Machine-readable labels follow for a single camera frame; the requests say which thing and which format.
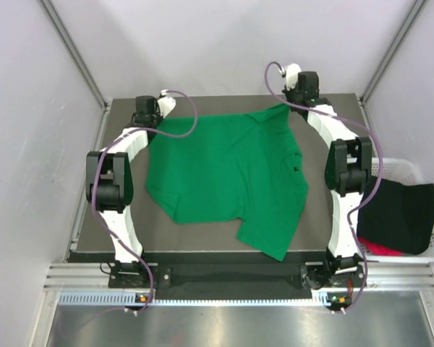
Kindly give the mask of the green t shirt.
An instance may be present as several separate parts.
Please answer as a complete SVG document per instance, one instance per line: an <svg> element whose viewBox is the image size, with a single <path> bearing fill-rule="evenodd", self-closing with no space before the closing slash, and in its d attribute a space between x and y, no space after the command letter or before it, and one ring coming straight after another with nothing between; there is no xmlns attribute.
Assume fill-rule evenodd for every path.
<svg viewBox="0 0 434 347"><path fill-rule="evenodd" d="M240 220L240 242L283 260L309 190L289 114L279 104L164 120L149 147L145 188L175 223Z"/></svg>

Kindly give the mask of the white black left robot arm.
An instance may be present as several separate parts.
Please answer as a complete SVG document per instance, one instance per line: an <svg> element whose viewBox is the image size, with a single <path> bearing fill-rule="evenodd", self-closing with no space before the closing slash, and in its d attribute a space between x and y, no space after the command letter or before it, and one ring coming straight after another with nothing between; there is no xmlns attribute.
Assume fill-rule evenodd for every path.
<svg viewBox="0 0 434 347"><path fill-rule="evenodd" d="M152 272L142 259L132 220L134 197L131 161L145 149L162 121L159 102L153 96L135 98L135 112L121 134L104 149L86 156L85 194L94 217L108 231L114 244L114 263L110 266L112 288L140 288L151 285Z"/></svg>

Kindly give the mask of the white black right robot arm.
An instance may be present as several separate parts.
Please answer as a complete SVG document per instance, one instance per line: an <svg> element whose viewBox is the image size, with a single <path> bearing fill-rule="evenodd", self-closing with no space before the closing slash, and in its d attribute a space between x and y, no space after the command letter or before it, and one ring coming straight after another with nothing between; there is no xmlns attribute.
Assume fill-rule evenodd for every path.
<svg viewBox="0 0 434 347"><path fill-rule="evenodd" d="M325 184L333 202L332 232L322 265L301 267L307 286L320 289L338 286L360 272L362 261L357 239L357 213L371 177L373 145L369 137L361 137L339 119L333 106L320 97L319 76L303 72L290 64L281 73L285 79L282 93L296 111L319 134L328 147Z"/></svg>

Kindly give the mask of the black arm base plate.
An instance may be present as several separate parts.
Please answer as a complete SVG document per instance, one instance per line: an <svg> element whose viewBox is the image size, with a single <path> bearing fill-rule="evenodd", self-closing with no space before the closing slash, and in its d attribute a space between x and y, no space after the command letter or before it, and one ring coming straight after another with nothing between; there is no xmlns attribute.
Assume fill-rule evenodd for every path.
<svg viewBox="0 0 434 347"><path fill-rule="evenodd" d="M361 268L354 272L332 274L322 262L302 263L240 263L240 264L159 264L150 267L152 276L139 264L131 268L115 265L111 268L108 282L110 288L153 288L173 290L188 284L218 285L278 285L289 289L320 289L326 286L362 284Z"/></svg>

